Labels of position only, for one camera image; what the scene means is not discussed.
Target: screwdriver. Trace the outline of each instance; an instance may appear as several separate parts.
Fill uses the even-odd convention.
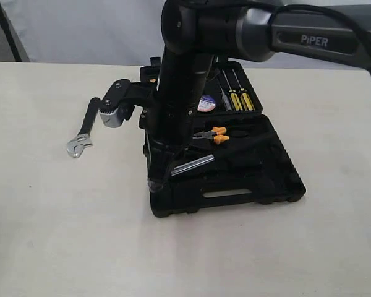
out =
[[[224,103],[224,107],[225,107],[225,110],[228,111],[228,110],[232,110],[232,106],[228,100],[228,96],[225,95],[225,92],[220,84],[220,82],[218,82],[218,85],[220,86],[220,90],[221,90],[221,97],[223,99],[223,103]]]
[[[239,84],[239,95],[241,96],[242,101],[244,101],[246,104],[246,107],[247,107],[246,110],[250,110],[250,111],[255,110],[253,101],[249,93],[247,92],[247,90],[245,88],[242,88],[241,82],[239,81],[239,78],[236,75],[235,69],[233,69],[232,71],[234,71],[236,81]]]
[[[234,106],[234,109],[236,111],[243,110],[241,102],[239,101],[239,96],[237,95],[236,91],[231,88],[231,85],[229,84],[229,80],[227,78],[227,75],[225,74],[225,71],[222,70],[222,73],[224,74],[224,78],[227,81],[228,88],[229,88],[228,93],[229,93],[229,96],[231,97],[231,101]]]

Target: pliers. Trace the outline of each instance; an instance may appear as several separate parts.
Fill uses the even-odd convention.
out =
[[[225,135],[227,133],[227,128],[225,127],[213,127],[212,130],[208,132],[195,133],[192,137],[193,139],[210,139],[213,140],[215,144],[222,144],[229,140],[229,137]]]

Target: wrench jaw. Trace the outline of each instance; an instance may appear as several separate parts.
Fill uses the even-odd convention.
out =
[[[85,147],[92,146],[92,141],[88,134],[77,135],[66,145],[67,153],[72,158],[79,158]]]

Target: white wall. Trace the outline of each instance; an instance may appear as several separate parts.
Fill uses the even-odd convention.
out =
[[[145,65],[160,56],[164,0],[1,0],[32,62]],[[338,5],[367,0],[293,0]],[[277,54],[253,67],[338,67]]]

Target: metal tool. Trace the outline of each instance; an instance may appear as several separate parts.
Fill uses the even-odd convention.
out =
[[[253,101],[248,93],[248,91],[245,88],[242,88],[241,82],[239,81],[238,76],[236,75],[235,69],[232,70],[234,72],[235,79],[239,85],[239,96],[242,99],[242,101],[245,101],[246,103],[246,110],[252,111],[255,110]]]
[[[213,127],[212,130],[208,132],[198,132],[193,135],[193,139],[210,139],[215,142],[215,144],[222,144],[229,140],[229,137],[224,135],[227,133],[227,129],[225,127]]]
[[[234,155],[235,153],[241,153],[245,150],[250,149],[251,147],[257,144],[260,144],[266,140],[271,139],[275,135],[276,135],[276,132],[267,132],[259,136],[253,137],[248,142],[245,142],[244,145],[241,145],[241,146],[238,145],[233,148],[226,148],[224,150],[219,150],[210,155],[207,155],[202,158],[196,159],[194,161],[185,163],[183,165],[179,165],[172,170],[171,176],[176,176],[176,175],[185,173],[187,171],[190,171],[195,168],[209,164],[211,162],[217,161],[219,159],[228,158],[230,155]]]
[[[228,90],[228,93],[229,93],[229,97],[231,98],[231,101],[232,101],[232,105],[234,107],[234,110],[236,110],[236,111],[240,111],[241,110],[242,111],[243,110],[243,107],[241,105],[241,102],[239,101],[239,96],[237,95],[236,91],[231,88],[231,84],[229,84],[229,80],[228,80],[227,75],[225,74],[225,71],[224,70],[222,70],[222,73],[223,73],[224,78],[225,78],[225,80],[226,80],[226,82],[228,84],[228,89],[229,89]]]
[[[98,114],[100,105],[99,98],[92,98],[89,101],[87,112],[82,123],[80,132],[66,144],[66,150],[70,157],[79,158],[84,151],[85,147],[90,147],[92,141],[90,139],[90,133],[92,130],[93,123]]]
[[[231,106],[231,103],[229,102],[228,96],[225,94],[220,82],[218,82],[218,85],[219,85],[220,90],[221,90],[221,98],[223,100],[225,110],[226,111],[233,110],[232,106]]]

